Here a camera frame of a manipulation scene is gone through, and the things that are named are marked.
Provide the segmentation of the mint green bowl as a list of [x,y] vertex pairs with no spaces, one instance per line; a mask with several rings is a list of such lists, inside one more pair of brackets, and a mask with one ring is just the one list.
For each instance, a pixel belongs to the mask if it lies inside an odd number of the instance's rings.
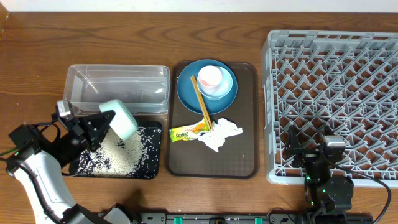
[[138,124],[130,111],[120,100],[111,100],[99,105],[102,113],[114,111],[115,116],[110,123],[113,131],[123,140],[129,140],[138,130]]

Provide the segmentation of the white tissue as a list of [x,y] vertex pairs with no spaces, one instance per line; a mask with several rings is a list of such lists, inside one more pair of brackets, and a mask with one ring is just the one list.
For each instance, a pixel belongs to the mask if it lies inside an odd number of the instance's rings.
[[225,118],[220,118],[217,123],[213,122],[212,125],[213,130],[202,134],[198,137],[198,140],[215,152],[218,152],[219,148],[223,146],[226,138],[243,133],[242,128],[237,127],[235,123]]

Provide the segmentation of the yellow green snack wrapper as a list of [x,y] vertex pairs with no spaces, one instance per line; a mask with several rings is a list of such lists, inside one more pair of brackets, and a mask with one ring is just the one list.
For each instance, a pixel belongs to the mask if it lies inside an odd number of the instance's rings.
[[201,121],[195,124],[171,128],[169,130],[170,140],[171,142],[196,140],[209,130],[210,127],[203,118]]

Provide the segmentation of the pink cup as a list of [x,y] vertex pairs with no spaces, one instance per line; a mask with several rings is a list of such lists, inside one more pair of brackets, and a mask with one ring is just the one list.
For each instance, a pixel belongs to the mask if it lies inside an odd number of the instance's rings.
[[221,70],[213,65],[207,65],[198,72],[198,85],[207,94],[212,95],[218,91],[223,75]]

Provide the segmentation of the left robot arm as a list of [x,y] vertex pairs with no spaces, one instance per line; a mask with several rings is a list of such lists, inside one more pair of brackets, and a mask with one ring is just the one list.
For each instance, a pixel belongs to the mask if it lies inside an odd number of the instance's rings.
[[58,109],[51,124],[60,122],[68,131],[49,141],[36,124],[23,124],[9,137],[17,152],[5,161],[10,176],[24,187],[37,223],[132,223],[133,219],[115,205],[99,215],[73,199],[62,177],[62,167],[86,149],[98,149],[108,129],[133,121],[124,109],[76,117],[73,111]]

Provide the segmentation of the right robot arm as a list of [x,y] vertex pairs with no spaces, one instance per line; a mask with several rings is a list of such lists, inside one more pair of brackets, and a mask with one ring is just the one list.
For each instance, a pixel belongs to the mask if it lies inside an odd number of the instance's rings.
[[312,205],[296,223],[348,223],[346,211],[352,208],[354,183],[342,176],[332,176],[332,163],[341,160],[345,142],[341,136],[326,128],[326,135],[314,149],[305,149],[294,127],[288,129],[282,153],[292,158],[292,167],[305,169],[305,199]]

